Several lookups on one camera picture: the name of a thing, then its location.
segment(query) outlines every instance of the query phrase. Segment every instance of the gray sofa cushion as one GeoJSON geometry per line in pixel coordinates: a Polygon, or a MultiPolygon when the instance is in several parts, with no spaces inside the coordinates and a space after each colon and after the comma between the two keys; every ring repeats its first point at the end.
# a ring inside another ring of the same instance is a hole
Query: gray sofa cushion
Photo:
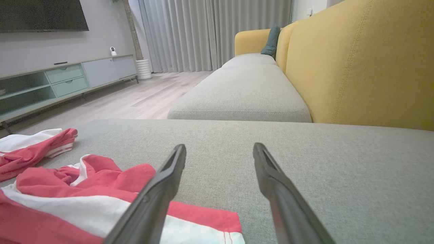
{"type": "Polygon", "coordinates": [[[264,64],[274,64],[277,65],[274,58],[270,55],[266,54],[260,54],[260,53],[246,53],[241,54],[233,57],[224,65],[222,65],[222,68],[226,67],[239,67],[239,66],[246,66],[246,65],[252,65],[252,64],[258,64],[258,65],[264,65],[264,64]]]}
{"type": "Polygon", "coordinates": [[[216,70],[181,97],[168,118],[312,121],[303,99],[274,64],[227,66],[216,70]]]}
{"type": "MultiPolygon", "coordinates": [[[[158,168],[184,143],[175,200],[239,214],[246,243],[276,243],[270,206],[253,165],[264,143],[337,243],[432,243],[434,132],[287,122],[102,120],[77,128],[74,149],[38,166],[85,154],[122,170],[158,168]]],[[[2,186],[13,182],[2,182],[2,186]]]]}

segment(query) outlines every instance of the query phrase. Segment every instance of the white camera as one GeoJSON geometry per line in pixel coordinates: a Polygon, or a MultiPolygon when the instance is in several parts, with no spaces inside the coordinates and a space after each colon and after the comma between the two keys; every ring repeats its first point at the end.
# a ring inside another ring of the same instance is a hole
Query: white camera
{"type": "Polygon", "coordinates": [[[110,51],[112,52],[112,56],[116,56],[117,53],[115,52],[115,48],[114,47],[110,47],[110,51]]]}

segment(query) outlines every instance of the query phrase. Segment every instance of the white cylindrical base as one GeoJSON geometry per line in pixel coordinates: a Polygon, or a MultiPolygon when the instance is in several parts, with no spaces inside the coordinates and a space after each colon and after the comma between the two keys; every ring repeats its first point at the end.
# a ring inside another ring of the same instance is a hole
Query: white cylindrical base
{"type": "Polygon", "coordinates": [[[142,80],[142,79],[152,78],[151,69],[149,68],[149,60],[148,59],[136,60],[136,64],[137,64],[137,69],[138,69],[137,79],[142,80]]]}

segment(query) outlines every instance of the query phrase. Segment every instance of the open shelf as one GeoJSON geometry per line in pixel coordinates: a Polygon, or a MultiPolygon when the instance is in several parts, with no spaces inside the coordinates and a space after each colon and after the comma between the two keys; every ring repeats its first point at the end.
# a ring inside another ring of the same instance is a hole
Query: open shelf
{"type": "Polygon", "coordinates": [[[20,90],[18,92],[14,92],[14,93],[6,93],[6,94],[0,96],[0,100],[6,99],[6,98],[9,98],[9,97],[12,97],[12,96],[16,96],[16,95],[19,95],[19,94],[23,94],[23,93],[26,93],[26,92],[32,92],[32,91],[35,91],[35,90],[38,90],[38,89],[42,89],[42,88],[45,88],[45,87],[48,87],[48,86],[50,86],[50,85],[43,85],[43,86],[32,87],[32,88],[20,90]]]}
{"type": "Polygon", "coordinates": [[[0,120],[42,107],[56,99],[51,86],[38,88],[0,100],[0,120]]]}
{"type": "Polygon", "coordinates": [[[49,85],[50,83],[44,72],[3,79],[0,80],[0,89],[5,89],[6,94],[1,95],[0,100],[42,89],[49,85]]]}

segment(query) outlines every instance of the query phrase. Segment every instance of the sofa armrest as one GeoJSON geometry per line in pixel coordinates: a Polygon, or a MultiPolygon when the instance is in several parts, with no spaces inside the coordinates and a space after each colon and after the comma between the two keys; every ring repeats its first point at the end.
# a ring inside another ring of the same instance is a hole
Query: sofa armrest
{"type": "Polygon", "coordinates": [[[241,31],[235,35],[235,56],[260,53],[267,44],[270,29],[241,31]]]}

